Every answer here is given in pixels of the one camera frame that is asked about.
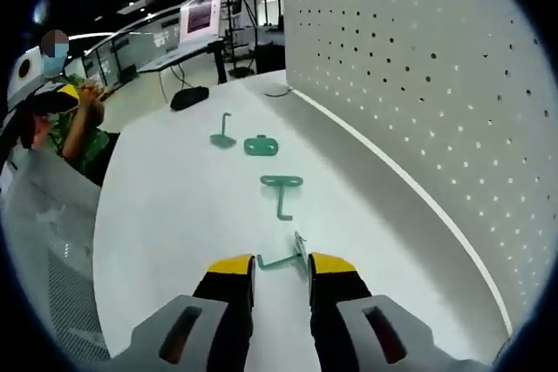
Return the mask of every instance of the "person's hand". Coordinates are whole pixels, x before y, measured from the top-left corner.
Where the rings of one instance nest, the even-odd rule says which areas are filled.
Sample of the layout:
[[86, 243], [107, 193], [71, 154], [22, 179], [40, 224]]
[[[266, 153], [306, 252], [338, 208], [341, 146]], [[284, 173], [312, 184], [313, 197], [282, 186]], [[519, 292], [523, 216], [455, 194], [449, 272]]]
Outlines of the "person's hand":
[[78, 87], [79, 106], [91, 108], [97, 102], [102, 88], [92, 80], [86, 80]]

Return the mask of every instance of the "desk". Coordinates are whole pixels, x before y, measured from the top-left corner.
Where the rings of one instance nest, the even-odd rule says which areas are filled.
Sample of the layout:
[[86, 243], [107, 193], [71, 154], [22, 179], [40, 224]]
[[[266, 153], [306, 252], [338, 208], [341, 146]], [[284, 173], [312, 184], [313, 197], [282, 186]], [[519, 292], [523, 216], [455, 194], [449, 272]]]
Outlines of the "desk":
[[[441, 220], [382, 160], [295, 93], [285, 72], [217, 85], [182, 112], [167, 107], [122, 132], [95, 224], [93, 277], [111, 355], [134, 327], [208, 266], [236, 254], [288, 251], [294, 232], [309, 251], [353, 263], [370, 291], [387, 294], [430, 325], [458, 358], [490, 362], [506, 330], [486, 283]], [[229, 150], [209, 143], [232, 113]], [[248, 157], [242, 141], [277, 139], [275, 157]], [[276, 217], [264, 174], [302, 176]], [[308, 282], [294, 267], [256, 272], [247, 371], [318, 371]]]
[[160, 78], [160, 73], [171, 65], [180, 64], [181, 62], [186, 61], [189, 58], [199, 56], [204, 52], [213, 52], [215, 65], [217, 66], [217, 75], [219, 76], [219, 84], [227, 83], [227, 73], [225, 72], [225, 64], [221, 54], [222, 49], [223, 41], [221, 38], [201, 37], [184, 44], [179, 44], [176, 50], [169, 51], [167, 54], [157, 57], [143, 67], [140, 67], [138, 73], [157, 72], [159, 74], [159, 83], [163, 97], [165, 98], [165, 102], [168, 103], [165, 88], [163, 87], [163, 82]]

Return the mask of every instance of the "computer monitor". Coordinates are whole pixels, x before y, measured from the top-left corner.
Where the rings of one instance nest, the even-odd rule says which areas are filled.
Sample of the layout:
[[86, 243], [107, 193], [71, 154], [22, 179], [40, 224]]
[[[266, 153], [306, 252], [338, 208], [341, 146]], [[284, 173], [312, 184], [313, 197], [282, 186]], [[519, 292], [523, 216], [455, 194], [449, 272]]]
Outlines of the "computer monitor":
[[219, 36], [221, 0], [188, 0], [180, 7], [180, 44]]

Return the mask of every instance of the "white perforated panel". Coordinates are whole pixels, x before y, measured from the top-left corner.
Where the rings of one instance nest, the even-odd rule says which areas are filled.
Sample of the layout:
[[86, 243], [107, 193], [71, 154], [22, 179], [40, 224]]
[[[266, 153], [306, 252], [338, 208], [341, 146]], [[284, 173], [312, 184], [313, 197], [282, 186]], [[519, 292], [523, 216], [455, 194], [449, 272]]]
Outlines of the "white perforated panel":
[[289, 83], [435, 199], [518, 324], [545, 283], [558, 226], [558, 93], [519, 6], [285, 2]]

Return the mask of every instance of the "yellow object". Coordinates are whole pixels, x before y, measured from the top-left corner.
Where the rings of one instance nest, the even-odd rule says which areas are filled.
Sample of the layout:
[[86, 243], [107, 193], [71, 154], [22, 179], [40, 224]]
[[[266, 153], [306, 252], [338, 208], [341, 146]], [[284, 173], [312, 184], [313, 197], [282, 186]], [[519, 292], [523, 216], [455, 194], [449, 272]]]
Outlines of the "yellow object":
[[241, 254], [240, 256], [222, 259], [211, 265], [208, 272], [214, 274], [248, 274], [248, 266], [252, 254]]
[[74, 87], [74, 85], [64, 85], [58, 91], [65, 93], [66, 95], [70, 95], [71, 97], [79, 100], [78, 91]]
[[353, 265], [340, 257], [316, 252], [311, 253], [310, 257], [314, 260], [316, 274], [340, 274], [357, 271]]

